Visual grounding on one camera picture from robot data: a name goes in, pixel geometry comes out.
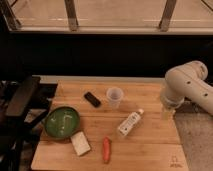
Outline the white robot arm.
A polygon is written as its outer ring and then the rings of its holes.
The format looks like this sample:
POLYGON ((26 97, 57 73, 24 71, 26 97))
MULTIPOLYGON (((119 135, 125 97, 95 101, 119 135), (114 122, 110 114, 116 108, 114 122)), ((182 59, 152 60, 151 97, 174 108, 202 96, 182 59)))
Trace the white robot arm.
POLYGON ((169 69, 160 93, 162 118, 172 117, 188 98, 213 116, 213 86, 207 84, 207 66, 201 61, 191 61, 169 69))

